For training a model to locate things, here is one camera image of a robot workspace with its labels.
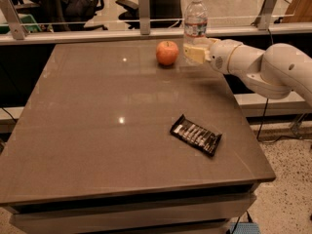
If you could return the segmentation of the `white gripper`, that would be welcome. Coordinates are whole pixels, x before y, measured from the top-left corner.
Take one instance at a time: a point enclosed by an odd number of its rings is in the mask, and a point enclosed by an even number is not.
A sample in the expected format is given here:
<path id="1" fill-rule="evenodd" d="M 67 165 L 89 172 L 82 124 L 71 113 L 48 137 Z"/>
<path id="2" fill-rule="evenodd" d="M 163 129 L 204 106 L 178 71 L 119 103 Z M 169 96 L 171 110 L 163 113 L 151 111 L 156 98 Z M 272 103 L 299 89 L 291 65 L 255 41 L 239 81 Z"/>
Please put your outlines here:
<path id="1" fill-rule="evenodd" d="M 229 74 L 229 61 L 234 51 L 243 45 L 242 42 L 226 39 L 208 38 L 210 48 L 204 45 L 183 45 L 184 55 L 196 63 L 208 61 L 214 71 Z"/>

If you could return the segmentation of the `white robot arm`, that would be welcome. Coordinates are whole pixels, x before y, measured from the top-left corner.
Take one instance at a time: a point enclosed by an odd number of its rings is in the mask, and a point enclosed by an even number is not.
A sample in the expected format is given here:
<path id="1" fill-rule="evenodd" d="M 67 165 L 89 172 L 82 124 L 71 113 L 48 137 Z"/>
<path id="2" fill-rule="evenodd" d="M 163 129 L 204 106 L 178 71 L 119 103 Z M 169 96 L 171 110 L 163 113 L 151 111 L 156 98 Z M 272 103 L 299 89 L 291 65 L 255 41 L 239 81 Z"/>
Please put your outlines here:
<path id="1" fill-rule="evenodd" d="M 196 64 L 207 62 L 217 72 L 238 77 L 265 98 L 282 99 L 294 91 L 312 105 L 312 58 L 292 45 L 261 50 L 231 39 L 199 38 L 184 43 L 183 53 Z"/>

